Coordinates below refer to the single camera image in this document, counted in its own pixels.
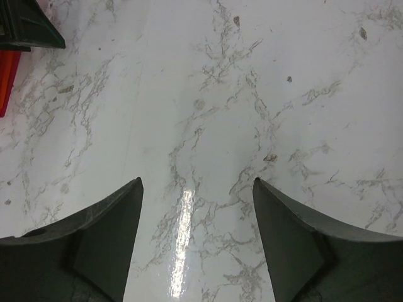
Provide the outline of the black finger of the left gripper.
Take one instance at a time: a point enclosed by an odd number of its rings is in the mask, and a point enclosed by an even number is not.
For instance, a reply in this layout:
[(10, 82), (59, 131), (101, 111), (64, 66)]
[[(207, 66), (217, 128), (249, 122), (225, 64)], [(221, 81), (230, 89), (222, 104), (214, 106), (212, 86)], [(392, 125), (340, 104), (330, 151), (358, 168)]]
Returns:
[(1, 50), (65, 49), (65, 40), (36, 1), (1, 1)]

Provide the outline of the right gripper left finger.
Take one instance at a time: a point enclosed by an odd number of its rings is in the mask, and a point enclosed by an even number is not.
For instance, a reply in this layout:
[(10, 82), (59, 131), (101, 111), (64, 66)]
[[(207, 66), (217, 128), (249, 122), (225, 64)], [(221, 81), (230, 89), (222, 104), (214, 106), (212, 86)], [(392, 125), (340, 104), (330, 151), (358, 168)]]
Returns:
[(18, 249), (25, 301), (122, 301), (143, 193), (138, 177), (26, 237)]

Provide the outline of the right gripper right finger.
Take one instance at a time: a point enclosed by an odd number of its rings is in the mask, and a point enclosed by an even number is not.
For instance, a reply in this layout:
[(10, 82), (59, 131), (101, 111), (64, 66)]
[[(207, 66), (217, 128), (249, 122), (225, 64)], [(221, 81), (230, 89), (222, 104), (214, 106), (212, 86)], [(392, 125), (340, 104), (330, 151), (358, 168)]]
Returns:
[(276, 301), (401, 301), (402, 238), (341, 222), (261, 179), (253, 201)]

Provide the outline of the red t shirt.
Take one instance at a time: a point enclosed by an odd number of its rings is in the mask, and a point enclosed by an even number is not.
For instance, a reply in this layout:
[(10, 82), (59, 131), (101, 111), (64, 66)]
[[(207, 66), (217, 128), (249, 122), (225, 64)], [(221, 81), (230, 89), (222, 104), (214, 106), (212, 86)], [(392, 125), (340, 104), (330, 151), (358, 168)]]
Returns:
[(1, 95), (0, 116), (3, 118), (6, 114), (6, 110), (13, 88), (14, 79), (20, 62), (21, 52), (1, 50)]

